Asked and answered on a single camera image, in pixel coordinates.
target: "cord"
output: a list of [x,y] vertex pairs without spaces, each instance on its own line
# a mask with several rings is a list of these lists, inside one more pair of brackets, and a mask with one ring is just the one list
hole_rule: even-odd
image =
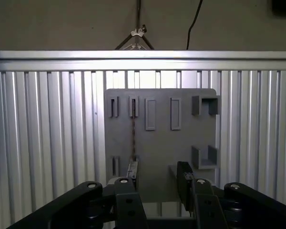
[[198,5],[198,8],[197,8],[197,11],[196,11],[196,14],[195,14],[194,21],[193,21],[193,23],[191,24],[191,26],[190,26],[190,28],[189,28],[189,32],[187,33],[187,44],[186,44],[186,50],[188,50],[188,49],[189,49],[189,45],[190,45],[190,37],[191,37],[191,30],[192,30],[192,28],[194,27],[195,22],[196,22],[196,20],[197,20],[197,18],[198,18],[198,14],[199,14],[199,11],[200,11],[200,8],[201,8],[201,5],[202,5],[202,2],[203,2],[203,0],[200,0],[199,5]]

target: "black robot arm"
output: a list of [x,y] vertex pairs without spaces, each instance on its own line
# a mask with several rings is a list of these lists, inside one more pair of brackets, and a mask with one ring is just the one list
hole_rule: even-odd
[[224,190],[194,177],[187,162],[177,164],[177,190],[190,217],[146,217],[135,185],[137,171],[102,187],[84,182],[9,229],[98,229],[115,221],[117,229],[286,228],[286,205],[240,183]]

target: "gray panel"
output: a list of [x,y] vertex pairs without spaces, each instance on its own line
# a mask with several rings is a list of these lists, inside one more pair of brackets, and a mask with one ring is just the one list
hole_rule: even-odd
[[[132,119],[129,108],[132,104],[131,99],[136,98],[136,111],[139,112],[135,118],[135,149],[140,163],[139,191],[143,201],[176,200],[176,189],[172,188],[175,186],[174,179],[169,173],[168,165],[175,164],[178,160],[191,162],[192,145],[198,148],[215,145],[215,115],[193,117],[192,96],[195,95],[209,98],[216,97],[216,92],[211,89],[111,89],[105,92],[106,102],[113,97],[119,97],[121,112],[118,118],[105,116],[105,134],[107,165],[112,164],[113,156],[119,156],[120,176],[126,173],[131,156]],[[145,130],[145,99],[150,96],[156,102],[155,131]],[[200,170],[201,168],[194,169],[195,175],[214,180],[214,171],[206,164],[203,164],[203,167],[204,171]],[[113,177],[112,168],[113,166],[107,167],[108,180]]]

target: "wall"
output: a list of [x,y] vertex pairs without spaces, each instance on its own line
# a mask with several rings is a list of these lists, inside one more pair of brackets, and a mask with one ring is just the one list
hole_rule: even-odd
[[[156,49],[185,48],[199,0],[143,0]],[[135,0],[0,0],[0,50],[111,50],[134,29]],[[191,50],[286,50],[269,0],[204,0]]]

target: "rectangular slot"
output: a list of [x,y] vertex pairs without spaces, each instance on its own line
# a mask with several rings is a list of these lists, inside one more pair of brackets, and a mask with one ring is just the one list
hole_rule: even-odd
[[145,99],[145,130],[156,129],[156,100]]
[[219,103],[218,96],[193,96],[192,115],[218,115]]
[[112,157],[112,177],[119,176],[119,157],[113,156]]
[[171,98],[171,130],[181,130],[181,98]]
[[139,116],[139,99],[137,96],[129,96],[129,117],[133,116],[133,109],[134,109],[135,117],[138,117]]
[[109,117],[118,117],[119,116],[119,97],[111,97],[108,101],[108,116]]

